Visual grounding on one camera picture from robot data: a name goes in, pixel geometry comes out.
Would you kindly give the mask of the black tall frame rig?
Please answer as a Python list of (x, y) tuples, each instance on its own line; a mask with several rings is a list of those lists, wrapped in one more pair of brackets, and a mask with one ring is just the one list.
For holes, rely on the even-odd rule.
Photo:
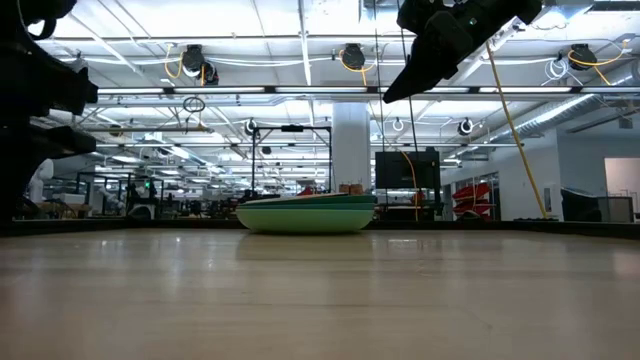
[[(267, 131), (267, 133), (261, 137), (261, 140), (266, 140), (273, 131), (280, 131), (283, 133), (301, 133), (304, 131), (311, 131), (320, 140), (323, 140), (329, 151), (328, 180), (329, 180), (329, 189), (332, 189), (333, 145), (332, 145), (332, 127), (331, 126), (312, 126), (312, 125), (310, 126), (304, 126), (304, 125), (258, 126), (258, 125), (255, 125), (251, 130), (251, 191), (252, 192), (255, 191), (255, 187), (256, 187), (256, 148), (258, 145), (257, 134), (261, 130)], [(328, 133), (328, 140), (325, 140), (318, 134), (318, 132), (322, 130)]]

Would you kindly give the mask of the grey cabinet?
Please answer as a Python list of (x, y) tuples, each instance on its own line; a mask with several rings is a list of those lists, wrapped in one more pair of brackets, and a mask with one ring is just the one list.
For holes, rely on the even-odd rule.
[(605, 223), (634, 223), (631, 197), (598, 197), (601, 221)]

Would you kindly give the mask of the black monitor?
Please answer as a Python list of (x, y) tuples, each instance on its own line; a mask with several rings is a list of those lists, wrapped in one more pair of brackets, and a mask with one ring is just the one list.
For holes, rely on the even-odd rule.
[(440, 185), (440, 155), (434, 148), (420, 152), (375, 153), (377, 189), (436, 190)]

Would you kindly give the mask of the black metal table frame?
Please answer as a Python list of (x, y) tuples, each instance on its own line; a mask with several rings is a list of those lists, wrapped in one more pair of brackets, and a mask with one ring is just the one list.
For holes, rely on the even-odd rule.
[[(75, 233), (88, 231), (110, 231), (128, 229), (214, 229), (243, 230), (237, 220), (217, 219), (176, 219), (176, 220), (134, 220), (128, 218), (80, 219), (80, 220), (25, 220), (0, 224), (0, 238)], [(551, 234), (584, 235), (591, 237), (619, 238), (640, 241), (640, 224), (594, 223), (558, 221), (374, 221), (365, 226), (366, 231), (529, 231)]]

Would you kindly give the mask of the white square column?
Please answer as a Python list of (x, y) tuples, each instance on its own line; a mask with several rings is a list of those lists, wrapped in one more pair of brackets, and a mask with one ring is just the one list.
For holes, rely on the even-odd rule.
[(364, 102), (333, 104), (332, 115), (333, 186), (361, 184), (370, 191), (370, 114)]

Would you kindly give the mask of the stack of green bowls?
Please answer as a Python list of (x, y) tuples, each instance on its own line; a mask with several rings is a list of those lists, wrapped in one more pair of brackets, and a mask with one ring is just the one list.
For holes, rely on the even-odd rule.
[(238, 209), (238, 220), (248, 229), (273, 234), (328, 234), (357, 232), (373, 219), (373, 210), (352, 209)]

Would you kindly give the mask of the red shelf rack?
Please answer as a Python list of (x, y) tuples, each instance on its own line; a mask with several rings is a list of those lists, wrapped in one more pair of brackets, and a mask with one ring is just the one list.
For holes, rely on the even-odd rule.
[(456, 191), (452, 198), (454, 201), (453, 213), (462, 216), (473, 212), (479, 216), (487, 217), (493, 203), (489, 199), (490, 187), (487, 183), (469, 185)]

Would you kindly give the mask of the white robot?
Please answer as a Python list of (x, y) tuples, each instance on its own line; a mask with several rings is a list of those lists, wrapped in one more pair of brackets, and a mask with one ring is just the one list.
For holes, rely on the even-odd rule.
[(54, 163), (45, 159), (35, 170), (28, 184), (28, 198), (33, 203), (43, 201), (44, 182), (54, 175)]

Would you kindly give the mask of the silver ventilation duct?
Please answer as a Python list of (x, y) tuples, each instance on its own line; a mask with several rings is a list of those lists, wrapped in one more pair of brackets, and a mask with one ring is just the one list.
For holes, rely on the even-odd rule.
[(520, 139), (585, 115), (605, 105), (607, 96), (640, 94), (640, 59), (633, 60), (612, 71), (607, 76), (612, 83), (607, 86), (583, 86), (577, 93), (561, 102), (546, 103), (514, 121), (514, 129)]

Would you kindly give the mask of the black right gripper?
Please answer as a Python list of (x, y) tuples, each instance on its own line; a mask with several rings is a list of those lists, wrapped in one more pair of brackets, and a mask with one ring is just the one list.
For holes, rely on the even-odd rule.
[(491, 36), (501, 28), (501, 0), (404, 0), (396, 23), (416, 34), (410, 56), (383, 96), (392, 103), (450, 78), (473, 45), (471, 36)]

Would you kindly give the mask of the long ceiling light strip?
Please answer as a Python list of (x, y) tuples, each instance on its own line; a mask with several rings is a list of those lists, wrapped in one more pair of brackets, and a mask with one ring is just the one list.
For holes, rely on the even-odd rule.
[[(377, 94), (388, 87), (376, 86), (242, 86), (242, 87), (163, 87), (163, 88), (101, 88), (99, 95), (222, 95), (222, 94)], [(435, 87), (422, 95), (497, 94), (497, 86)], [(505, 86), (504, 94), (635, 94), (640, 86)]]

